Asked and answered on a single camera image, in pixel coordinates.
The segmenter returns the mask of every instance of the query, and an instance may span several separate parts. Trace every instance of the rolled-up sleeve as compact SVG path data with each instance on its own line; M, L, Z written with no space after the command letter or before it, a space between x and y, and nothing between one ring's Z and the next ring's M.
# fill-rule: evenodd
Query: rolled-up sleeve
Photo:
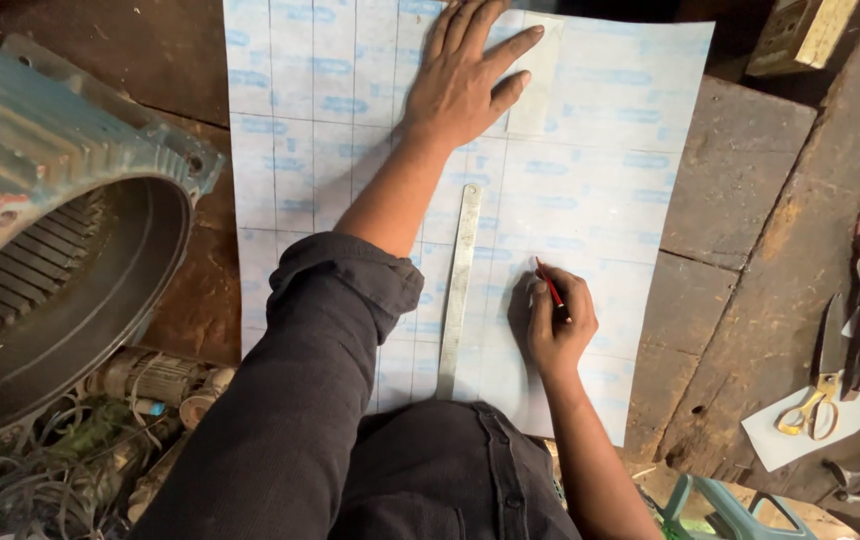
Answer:
M325 538L373 389L376 348L423 276L314 234L270 276L268 330L207 412L132 538Z

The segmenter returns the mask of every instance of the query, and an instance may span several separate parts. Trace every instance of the red pencil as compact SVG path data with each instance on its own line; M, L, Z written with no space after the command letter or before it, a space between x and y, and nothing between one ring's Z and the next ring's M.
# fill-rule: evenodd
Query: red pencil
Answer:
M563 300L560 299L559 293L556 292L556 287L554 287L550 277L543 271L543 261L540 260L540 257L536 257L536 276L547 283L547 287L550 288L550 294L553 296L553 301L556 302L556 307L562 308Z

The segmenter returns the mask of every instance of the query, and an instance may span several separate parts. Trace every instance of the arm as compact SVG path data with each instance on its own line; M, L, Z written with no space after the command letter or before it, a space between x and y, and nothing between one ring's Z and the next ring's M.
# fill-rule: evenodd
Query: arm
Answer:
M376 347L416 308L406 257L449 154L519 96L493 82L540 31L489 55L508 0L441 14L413 85L400 144L334 232L293 244L270 277L267 333L207 412L129 538L325 538L337 518Z
M547 285L533 288L530 351L543 379L566 500L580 535L604 540L662 540L633 481L610 444L577 374L580 355L597 330L586 281L548 267L572 323L553 321Z
M334 231L398 257L410 254L450 153L490 127L530 80L530 72L521 71L493 87L543 36L543 27L534 26L484 55L490 26L508 5L451 2L436 19L407 99L402 139Z

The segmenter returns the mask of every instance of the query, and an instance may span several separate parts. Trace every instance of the white paper sheet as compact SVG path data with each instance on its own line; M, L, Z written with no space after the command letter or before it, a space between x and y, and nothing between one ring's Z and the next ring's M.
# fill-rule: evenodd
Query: white paper sheet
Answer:
M243 287L244 352L266 327L280 254L334 226L386 159L442 4L424 0L224 0ZM510 10L487 47L523 28ZM504 115L448 160L412 259L426 277L377 358L369 410L436 388L462 186L484 188L455 395L551 436L542 387L509 333L509 292L540 255L584 276L600 330L580 378L622 445L653 264L712 24L566 17L543 135Z
M840 410L840 420L837 429L831 436L821 441L815 441L808 436L807 432L799 435L786 435L776 428L776 420L783 411L798 407L806 397L813 391L813 387L806 387L790 396L783 398L767 408L753 414L744 420L743 429L747 431L749 442L756 450L760 462L772 472L787 463L796 460L808 453L831 445L845 437L852 436L860 431L860 394L853 401L840 401L840 392L837 392L834 401ZM822 435L829 429L830 418L821 415L817 419L817 434Z
M547 107L553 95L553 80L556 79L556 59L559 58L559 43L563 38L566 20L559 16L541 15L527 11L523 27L543 26L543 38L532 49L516 61L516 70L530 71L530 82L526 92L509 108L507 133L543 135Z

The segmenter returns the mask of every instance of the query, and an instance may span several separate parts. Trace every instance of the plastic stool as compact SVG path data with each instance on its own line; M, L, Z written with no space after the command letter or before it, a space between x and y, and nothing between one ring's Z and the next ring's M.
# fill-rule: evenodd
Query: plastic stool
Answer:
M706 521L716 532L710 534L699 531L689 531L680 524L679 515L683 511L690 491L696 485L697 490L713 506L716 512L706 516ZM794 530L766 526L756 519L763 500L770 501L796 527ZM673 494L665 508L657 507L663 516L663 532L667 538L680 540L819 540L806 526L799 516L790 510L782 497L767 493L756 492L749 508L745 508L726 486L716 480L689 474L681 474L676 481Z

